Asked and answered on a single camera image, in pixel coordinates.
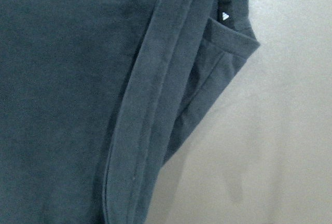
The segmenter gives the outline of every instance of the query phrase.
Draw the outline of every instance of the fabric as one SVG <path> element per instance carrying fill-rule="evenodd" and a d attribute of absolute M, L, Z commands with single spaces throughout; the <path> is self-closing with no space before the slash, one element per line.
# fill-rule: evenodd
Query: fabric
<path fill-rule="evenodd" d="M 248 0 L 0 5 L 0 223 L 144 223 L 159 170 L 259 47 Z"/>

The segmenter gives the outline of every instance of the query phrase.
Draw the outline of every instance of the white logo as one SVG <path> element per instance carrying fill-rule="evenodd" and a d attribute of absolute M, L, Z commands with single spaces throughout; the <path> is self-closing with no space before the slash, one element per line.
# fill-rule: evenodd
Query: white logo
<path fill-rule="evenodd" d="M 229 18 L 229 15 L 225 12 L 223 12 L 223 21 Z"/>

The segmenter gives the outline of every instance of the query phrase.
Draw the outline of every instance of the white surface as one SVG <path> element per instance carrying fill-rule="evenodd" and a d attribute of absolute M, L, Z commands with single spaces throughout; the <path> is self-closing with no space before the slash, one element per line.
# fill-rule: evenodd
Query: white surface
<path fill-rule="evenodd" d="M 250 0 L 260 48 L 160 171 L 146 224 L 332 223 L 332 0 Z"/>

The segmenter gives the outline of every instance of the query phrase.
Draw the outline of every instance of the dark gray fabric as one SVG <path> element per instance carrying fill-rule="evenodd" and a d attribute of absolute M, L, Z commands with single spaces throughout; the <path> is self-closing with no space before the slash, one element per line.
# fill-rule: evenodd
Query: dark gray fabric
<path fill-rule="evenodd" d="M 144 223 L 159 170 L 259 47 L 248 0 L 0 5 L 0 223 Z"/>

